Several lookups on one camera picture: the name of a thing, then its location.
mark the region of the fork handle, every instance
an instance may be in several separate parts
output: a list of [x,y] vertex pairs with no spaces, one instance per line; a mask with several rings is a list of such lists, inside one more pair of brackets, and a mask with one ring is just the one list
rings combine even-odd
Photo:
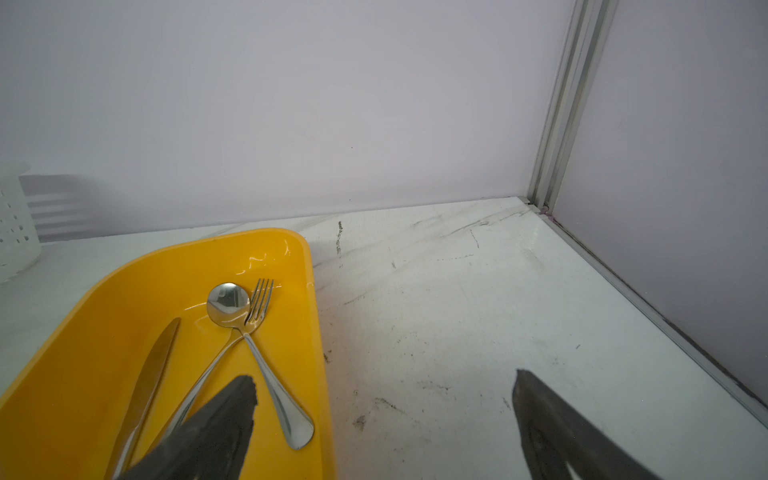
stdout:
[[256,343],[250,338],[248,333],[241,331],[245,343],[256,358],[259,364],[259,370],[264,377],[266,388],[270,391],[272,403],[277,411],[277,418],[280,420],[280,427],[283,429],[283,435],[286,437],[288,446],[294,450],[299,450],[312,439],[315,432],[315,425],[312,419],[301,409],[296,400],[288,393],[283,384],[278,380],[275,374],[266,364],[266,360],[261,355]]
[[184,400],[181,401],[178,407],[176,407],[176,411],[174,412],[174,415],[168,420],[168,422],[165,424],[163,429],[160,432],[160,435],[157,436],[157,438],[152,442],[152,446],[150,447],[150,451],[157,446],[158,443],[165,440],[167,437],[170,436],[171,433],[174,432],[175,429],[179,428],[179,426],[184,423],[184,420],[187,418],[187,414],[189,414],[190,409],[192,408],[192,405],[194,404],[195,399],[197,398],[197,395],[200,393],[200,390],[203,389],[203,385],[205,385],[205,381],[208,380],[208,376],[211,372],[216,368],[216,365],[218,364],[219,360],[221,360],[224,357],[224,354],[227,353],[234,345],[235,343],[239,342],[240,339],[242,339],[243,336],[240,334],[240,332],[237,331],[237,329],[232,329],[232,333],[230,334],[230,339],[227,340],[227,343],[224,344],[224,346],[219,351],[219,354],[216,355],[216,358],[213,360],[213,362],[210,363],[207,369],[205,369],[205,372],[203,372],[203,375],[200,376],[199,379],[197,379],[197,382],[195,382],[194,386],[192,386],[192,389],[190,389],[187,396],[184,397]]

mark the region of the table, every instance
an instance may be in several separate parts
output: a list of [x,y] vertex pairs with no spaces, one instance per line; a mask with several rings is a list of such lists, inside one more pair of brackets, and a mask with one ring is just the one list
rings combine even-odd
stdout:
[[0,285],[0,388],[115,268],[262,227],[310,243],[340,478],[529,478],[517,369],[662,478],[768,478],[768,430],[518,198],[45,245]]

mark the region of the marble surface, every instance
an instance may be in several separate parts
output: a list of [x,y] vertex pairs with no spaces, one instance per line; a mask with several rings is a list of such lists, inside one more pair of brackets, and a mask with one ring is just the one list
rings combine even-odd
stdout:
[[662,478],[768,478],[768,430],[517,198],[46,245],[0,285],[0,387],[113,269],[261,227],[311,246],[340,478],[529,478],[516,369]]

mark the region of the yellow tray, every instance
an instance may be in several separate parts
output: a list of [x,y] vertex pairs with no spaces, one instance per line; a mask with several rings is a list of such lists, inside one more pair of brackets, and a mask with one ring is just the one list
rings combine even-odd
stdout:
[[233,282],[251,291],[262,277],[274,278],[275,289],[253,339],[312,417],[312,440],[297,452],[288,447],[242,342],[221,360],[193,410],[235,376],[250,375],[259,405],[241,478],[335,478],[310,247],[282,229],[164,248],[115,270],[86,293],[0,398],[0,478],[103,478],[144,360],[168,322],[180,316],[136,462],[230,335],[207,317],[210,289]]

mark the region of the perforated basket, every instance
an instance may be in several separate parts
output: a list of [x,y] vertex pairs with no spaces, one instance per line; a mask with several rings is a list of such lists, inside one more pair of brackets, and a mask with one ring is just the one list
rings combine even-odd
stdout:
[[30,266],[41,247],[18,176],[25,165],[0,165],[0,282]]

